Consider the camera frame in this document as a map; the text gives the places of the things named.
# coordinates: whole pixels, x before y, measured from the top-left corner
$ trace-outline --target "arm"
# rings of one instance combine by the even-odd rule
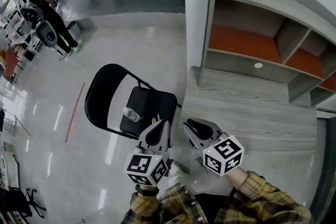
[[[48,2],[49,4],[51,4],[53,7],[56,7],[57,4],[54,0],[45,0],[46,2]]]
[[[237,189],[234,198],[240,200],[243,208],[252,211],[258,220],[272,223],[311,223],[309,210],[257,174],[236,168],[226,177]]]
[[[141,189],[155,190],[156,187],[142,186]],[[122,224],[152,224],[158,223],[160,202],[156,196],[142,196],[134,193],[131,198],[131,209],[124,216]]]

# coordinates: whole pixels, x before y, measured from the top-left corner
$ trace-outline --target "yellow plaid sleeve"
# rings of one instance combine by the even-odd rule
[[[242,203],[241,211],[260,221],[274,223],[311,223],[311,214],[296,203],[286,192],[281,191],[253,172],[249,175],[235,198]]]
[[[150,224],[160,219],[160,202],[148,200],[134,193],[131,198],[131,209],[124,216],[122,223]]]

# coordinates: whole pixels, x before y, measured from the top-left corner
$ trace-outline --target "plastic water bottle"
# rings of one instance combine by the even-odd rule
[[[138,122],[141,117],[131,108],[123,108],[125,117],[129,118],[131,121]]]

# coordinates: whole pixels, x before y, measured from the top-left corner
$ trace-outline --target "white cube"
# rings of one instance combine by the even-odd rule
[[[203,165],[224,176],[242,163],[243,155],[243,146],[231,135],[203,150]]]
[[[161,155],[129,153],[126,158],[124,173],[140,185],[156,186],[168,171]]]

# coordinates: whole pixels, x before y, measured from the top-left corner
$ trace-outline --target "wooden cabinet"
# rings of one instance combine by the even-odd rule
[[[314,106],[336,92],[335,44],[336,16],[316,0],[208,0],[198,84],[204,68],[240,73]]]

